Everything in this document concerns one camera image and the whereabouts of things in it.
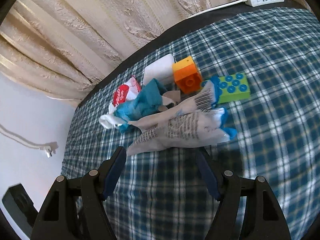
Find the white printed bag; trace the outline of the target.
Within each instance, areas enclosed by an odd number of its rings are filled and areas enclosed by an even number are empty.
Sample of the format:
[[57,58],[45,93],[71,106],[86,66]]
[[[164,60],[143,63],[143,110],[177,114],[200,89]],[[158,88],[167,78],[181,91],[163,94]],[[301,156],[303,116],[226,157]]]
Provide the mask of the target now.
[[129,146],[127,155],[228,142],[236,137],[237,131],[225,126],[227,118],[227,110],[216,107],[213,83],[208,81],[198,94],[177,106],[130,121],[142,133]]

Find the red balloon glue packet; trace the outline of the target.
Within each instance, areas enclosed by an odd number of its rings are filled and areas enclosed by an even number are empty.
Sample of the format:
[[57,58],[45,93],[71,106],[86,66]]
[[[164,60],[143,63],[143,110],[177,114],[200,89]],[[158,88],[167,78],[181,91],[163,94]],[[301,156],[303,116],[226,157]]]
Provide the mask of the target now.
[[141,86],[134,76],[127,82],[120,85],[114,92],[112,100],[108,106],[108,113],[99,118],[99,123],[106,129],[119,128],[125,121],[115,116],[118,106],[127,101],[133,101],[141,91]]

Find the crumpled teal wrapper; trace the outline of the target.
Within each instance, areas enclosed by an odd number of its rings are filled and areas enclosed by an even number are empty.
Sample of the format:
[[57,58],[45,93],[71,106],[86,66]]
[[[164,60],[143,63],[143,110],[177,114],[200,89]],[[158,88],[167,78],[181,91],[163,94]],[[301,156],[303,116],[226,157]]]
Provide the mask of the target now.
[[134,100],[121,103],[114,113],[116,117],[126,121],[119,127],[120,132],[130,129],[129,121],[137,121],[157,113],[159,106],[163,105],[162,95],[165,92],[167,89],[158,80],[152,79]]

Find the green blue-studded toy brick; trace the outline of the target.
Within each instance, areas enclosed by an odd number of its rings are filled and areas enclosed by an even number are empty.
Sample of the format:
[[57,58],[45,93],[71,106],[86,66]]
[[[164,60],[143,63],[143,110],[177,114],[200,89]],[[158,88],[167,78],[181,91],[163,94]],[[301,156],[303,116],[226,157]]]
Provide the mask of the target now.
[[251,91],[245,74],[236,73],[228,76],[212,76],[201,82],[200,88],[211,81],[214,89],[215,104],[229,103],[249,99]]

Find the orange toy brick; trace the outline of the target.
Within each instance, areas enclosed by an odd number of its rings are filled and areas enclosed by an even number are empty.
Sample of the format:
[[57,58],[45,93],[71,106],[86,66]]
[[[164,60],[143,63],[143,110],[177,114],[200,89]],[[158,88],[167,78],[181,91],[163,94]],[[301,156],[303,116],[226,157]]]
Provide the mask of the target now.
[[172,71],[174,82],[184,94],[190,94],[200,89],[203,78],[191,56],[174,63]]

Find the white eraser block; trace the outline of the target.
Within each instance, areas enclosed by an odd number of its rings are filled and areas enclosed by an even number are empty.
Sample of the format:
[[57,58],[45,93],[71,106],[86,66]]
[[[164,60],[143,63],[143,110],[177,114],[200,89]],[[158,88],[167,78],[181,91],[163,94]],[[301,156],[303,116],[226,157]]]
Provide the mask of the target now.
[[175,59],[171,54],[156,60],[144,69],[143,85],[147,85],[152,79],[158,80],[163,85],[174,83],[172,65]]

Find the cream patterned curtain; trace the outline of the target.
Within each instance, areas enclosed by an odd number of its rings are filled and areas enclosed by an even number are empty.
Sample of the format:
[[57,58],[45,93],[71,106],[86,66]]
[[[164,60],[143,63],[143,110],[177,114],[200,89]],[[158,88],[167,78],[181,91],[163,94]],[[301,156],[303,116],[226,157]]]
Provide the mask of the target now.
[[16,0],[1,24],[1,73],[76,104],[165,30],[232,1]]

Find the white wall plug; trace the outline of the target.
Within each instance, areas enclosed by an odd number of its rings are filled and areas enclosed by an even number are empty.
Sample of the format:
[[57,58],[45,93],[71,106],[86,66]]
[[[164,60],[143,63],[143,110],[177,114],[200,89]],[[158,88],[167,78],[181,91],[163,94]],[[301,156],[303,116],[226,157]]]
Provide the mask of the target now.
[[39,150],[42,151],[46,154],[48,158],[51,158],[53,154],[55,154],[55,150],[57,147],[54,145],[55,142],[53,143],[47,143],[47,144],[36,144],[34,142],[31,142],[24,137],[6,129],[3,125],[1,125],[1,134],[17,143],[20,145],[23,145],[29,149],[33,150]]

